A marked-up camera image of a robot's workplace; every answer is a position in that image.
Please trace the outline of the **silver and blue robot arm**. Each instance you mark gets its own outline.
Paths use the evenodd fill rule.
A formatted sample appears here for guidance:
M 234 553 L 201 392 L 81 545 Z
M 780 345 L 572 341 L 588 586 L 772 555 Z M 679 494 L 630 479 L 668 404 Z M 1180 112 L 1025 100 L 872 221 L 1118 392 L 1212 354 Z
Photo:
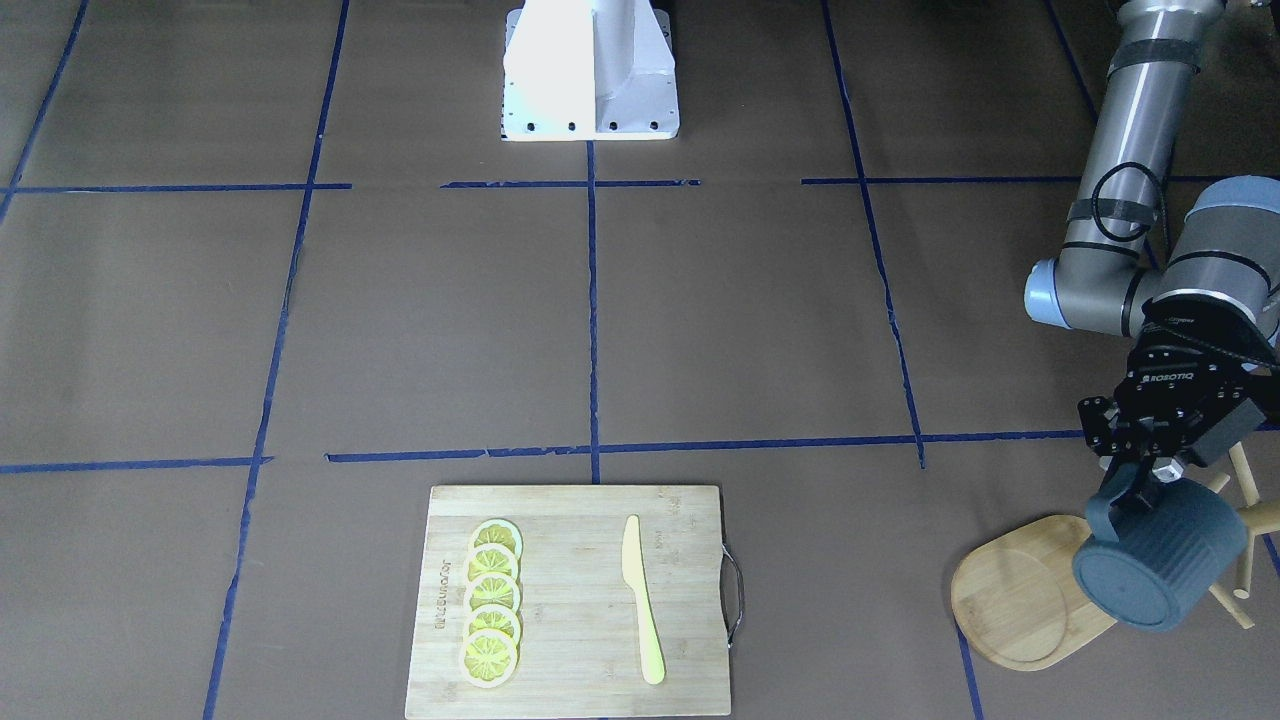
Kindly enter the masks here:
M 1152 511 L 1187 466 L 1220 460 L 1277 420 L 1277 181 L 1207 187 L 1166 238 L 1166 183 L 1192 81 L 1224 1 L 1124 1 L 1085 169 L 1057 256 L 1027 278 L 1034 322 L 1133 341 L 1108 396 L 1079 402 L 1114 495 L 1103 511 Z

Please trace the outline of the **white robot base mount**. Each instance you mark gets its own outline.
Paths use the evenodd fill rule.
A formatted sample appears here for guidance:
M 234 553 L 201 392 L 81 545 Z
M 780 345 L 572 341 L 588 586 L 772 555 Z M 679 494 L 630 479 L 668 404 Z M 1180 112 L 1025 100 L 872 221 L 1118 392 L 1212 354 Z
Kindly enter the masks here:
M 667 1 L 526 1 L 506 15 L 500 137 L 667 141 L 681 127 Z

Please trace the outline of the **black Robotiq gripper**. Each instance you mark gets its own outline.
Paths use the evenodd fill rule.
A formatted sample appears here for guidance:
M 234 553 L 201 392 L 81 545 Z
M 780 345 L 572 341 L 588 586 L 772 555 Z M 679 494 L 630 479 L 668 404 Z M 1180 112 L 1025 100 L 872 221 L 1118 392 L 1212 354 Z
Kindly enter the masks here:
M 1091 451 L 1124 461 L 1108 511 L 1152 512 L 1153 480 L 1185 480 L 1184 464 L 1206 468 L 1277 423 L 1277 355 L 1249 322 L 1148 319 L 1114 392 L 1076 409 Z

